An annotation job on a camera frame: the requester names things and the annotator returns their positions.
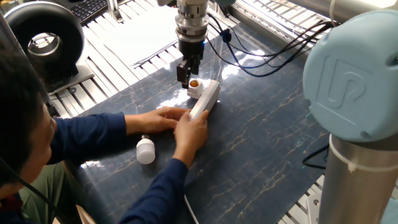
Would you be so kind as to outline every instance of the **blue marble tabletop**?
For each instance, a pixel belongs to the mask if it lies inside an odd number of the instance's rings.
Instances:
[[[254,53],[281,49],[244,24],[234,29]],[[212,43],[225,59],[233,61],[220,37]],[[272,64],[279,65],[288,56],[277,57]],[[263,62],[239,53],[238,59],[243,65]],[[149,75],[83,116],[120,111],[137,114],[161,106],[192,108],[195,100],[176,79],[178,63]],[[221,91],[208,118],[208,142],[187,177],[187,198],[199,223],[277,223],[321,175],[320,170],[304,168],[301,163],[328,141],[328,133],[308,112],[309,103],[303,98],[303,66],[301,60],[294,60],[269,77],[254,78],[222,62],[206,44],[197,77],[204,83],[218,80]],[[271,70],[252,69],[254,73]],[[137,162],[138,138],[133,138],[129,150],[115,149],[114,154],[78,168],[77,177],[93,206],[90,213],[99,224],[117,223],[169,163],[175,148],[172,132],[150,137],[157,154],[151,165]],[[193,223],[185,207],[177,223]]]

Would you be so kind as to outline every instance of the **person's right hand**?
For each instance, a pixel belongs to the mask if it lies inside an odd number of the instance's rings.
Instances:
[[[207,117],[209,111],[202,112],[197,119],[190,121],[186,112],[175,128],[174,137],[177,142],[173,158],[182,161],[188,168],[191,166],[195,153],[207,140]]]

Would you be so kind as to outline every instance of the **man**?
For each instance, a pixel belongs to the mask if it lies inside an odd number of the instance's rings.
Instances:
[[[188,168],[207,139],[208,112],[192,121],[188,111],[181,108],[160,108],[138,115],[52,119],[43,104],[43,85],[29,66],[15,56],[0,55],[0,158],[51,200],[69,223],[79,223],[62,160],[114,149],[132,134],[175,128],[177,147],[169,166],[120,221],[173,223],[183,202]],[[50,224],[54,216],[49,206],[24,188],[0,162],[0,223]]]

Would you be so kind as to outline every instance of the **gray pants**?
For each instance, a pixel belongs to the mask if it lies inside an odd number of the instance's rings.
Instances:
[[[76,204],[76,187],[80,185],[74,181],[60,162],[45,166],[32,186],[46,196],[68,218],[69,223],[81,223]],[[19,191],[24,202],[22,211],[26,219],[39,224],[52,224],[55,212],[27,188]]]

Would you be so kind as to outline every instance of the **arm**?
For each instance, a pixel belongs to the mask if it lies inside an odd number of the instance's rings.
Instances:
[[[80,159],[98,151],[115,149],[127,143],[128,135],[158,133],[175,128],[186,109],[163,107],[137,115],[96,114],[81,118],[57,119],[51,143],[49,164],[64,159]]]
[[[189,121],[186,113],[175,129],[177,147],[169,166],[149,186],[147,192],[124,214],[120,224],[174,223],[183,202],[187,167],[207,139],[208,111]]]
[[[56,122],[49,164],[68,158],[81,158],[127,143],[126,120],[122,113],[56,119]]]
[[[149,186],[147,192],[129,208],[120,224],[173,223],[184,197],[188,169],[172,159]]]

